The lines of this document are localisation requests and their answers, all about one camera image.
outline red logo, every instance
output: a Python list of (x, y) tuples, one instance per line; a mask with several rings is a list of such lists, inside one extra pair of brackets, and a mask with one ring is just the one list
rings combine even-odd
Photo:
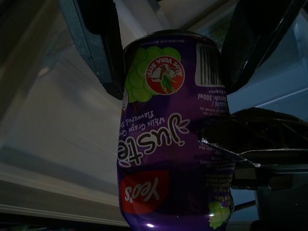
[(177, 92), (184, 82), (184, 68), (175, 58), (160, 56), (146, 70), (146, 81), (156, 93), (169, 95)]
[(168, 171), (144, 171), (125, 177), (120, 199), (125, 213), (146, 214), (157, 209), (169, 191)]

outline purple label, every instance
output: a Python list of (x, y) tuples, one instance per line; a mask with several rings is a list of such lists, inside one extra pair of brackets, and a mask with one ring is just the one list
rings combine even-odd
[(121, 212), (135, 230), (225, 230), (234, 163), (197, 132), (229, 114), (206, 38), (143, 38), (125, 55), (118, 144)]

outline yeo's logo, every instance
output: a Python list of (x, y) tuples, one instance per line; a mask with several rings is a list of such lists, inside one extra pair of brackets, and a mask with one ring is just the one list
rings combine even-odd
[(146, 214), (157, 209), (169, 191), (168, 171), (143, 171), (125, 177), (120, 184), (125, 213)]

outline green grapes illustration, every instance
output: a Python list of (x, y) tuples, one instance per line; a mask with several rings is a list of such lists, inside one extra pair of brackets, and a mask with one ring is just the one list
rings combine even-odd
[[(146, 81), (146, 71), (149, 64), (154, 59), (163, 55), (171, 56), (177, 59), (179, 62), (181, 61), (180, 53), (172, 47), (166, 47), (163, 49), (157, 46), (151, 46), (147, 49), (141, 47), (137, 48), (134, 59), (132, 61), (132, 66), (128, 71), (125, 80), (125, 87), (128, 91), (129, 103), (136, 101), (144, 103), (149, 101), (152, 96), (158, 95), (158, 93), (152, 90), (148, 85)], [(164, 80), (165, 81), (163, 84), (172, 90), (173, 88), (171, 83), (169, 83), (172, 81), (172, 79), (164, 76)]]
[(208, 204), (210, 209), (210, 227), (217, 229), (220, 227), (230, 216), (229, 208), (222, 207), (219, 201), (210, 202)]

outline barcode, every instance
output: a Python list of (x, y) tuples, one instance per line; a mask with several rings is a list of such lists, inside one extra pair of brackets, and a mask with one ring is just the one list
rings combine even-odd
[(220, 76), (220, 54), (212, 46), (197, 44), (195, 83), (197, 86), (223, 86)]

